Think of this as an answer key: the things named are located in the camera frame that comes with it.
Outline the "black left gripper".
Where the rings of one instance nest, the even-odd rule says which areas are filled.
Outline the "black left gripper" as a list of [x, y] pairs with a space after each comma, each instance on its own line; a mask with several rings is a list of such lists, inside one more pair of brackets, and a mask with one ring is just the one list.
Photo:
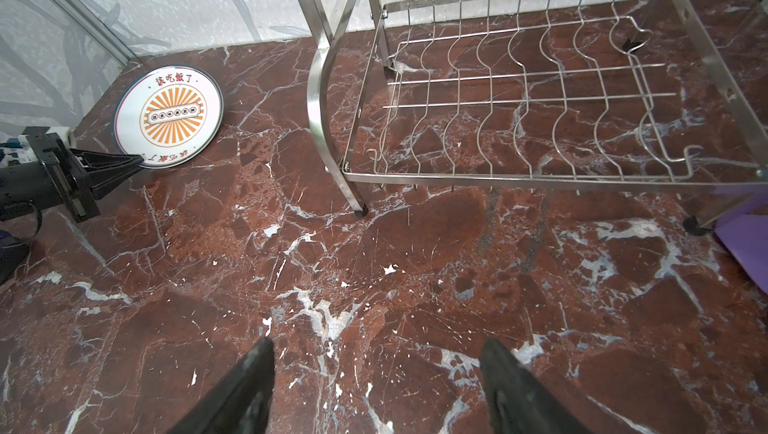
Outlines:
[[143, 169], [140, 154], [66, 147], [57, 134], [27, 138], [36, 162], [1, 168], [1, 219], [12, 220], [63, 205], [77, 222], [99, 214], [102, 199]]

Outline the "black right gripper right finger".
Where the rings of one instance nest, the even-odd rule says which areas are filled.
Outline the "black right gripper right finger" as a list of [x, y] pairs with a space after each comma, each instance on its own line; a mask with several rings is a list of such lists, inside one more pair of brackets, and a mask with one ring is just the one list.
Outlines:
[[480, 368], [495, 433], [590, 433], [498, 340], [485, 340]]

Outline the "orange sunburst plate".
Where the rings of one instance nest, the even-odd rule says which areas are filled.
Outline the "orange sunburst plate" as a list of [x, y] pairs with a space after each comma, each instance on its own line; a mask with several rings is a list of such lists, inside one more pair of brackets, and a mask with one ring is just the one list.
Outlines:
[[132, 84], [115, 112], [120, 150], [148, 169], [178, 166], [214, 140], [224, 114], [218, 83], [191, 66], [162, 66]]

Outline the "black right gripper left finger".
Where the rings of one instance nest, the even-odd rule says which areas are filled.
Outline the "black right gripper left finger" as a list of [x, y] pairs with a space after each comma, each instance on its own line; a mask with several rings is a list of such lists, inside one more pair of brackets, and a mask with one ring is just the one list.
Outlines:
[[263, 337], [168, 433], [265, 433], [274, 386], [274, 343]]

